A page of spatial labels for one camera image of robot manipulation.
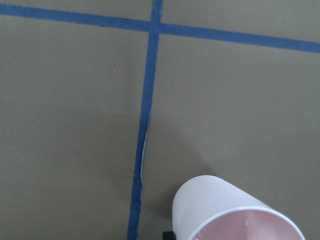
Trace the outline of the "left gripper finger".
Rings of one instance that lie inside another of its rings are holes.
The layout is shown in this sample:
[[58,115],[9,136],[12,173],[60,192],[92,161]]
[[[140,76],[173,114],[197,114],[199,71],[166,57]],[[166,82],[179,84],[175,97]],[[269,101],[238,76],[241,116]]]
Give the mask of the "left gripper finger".
[[164,231],[162,233],[162,240],[176,240],[175,233],[173,231]]

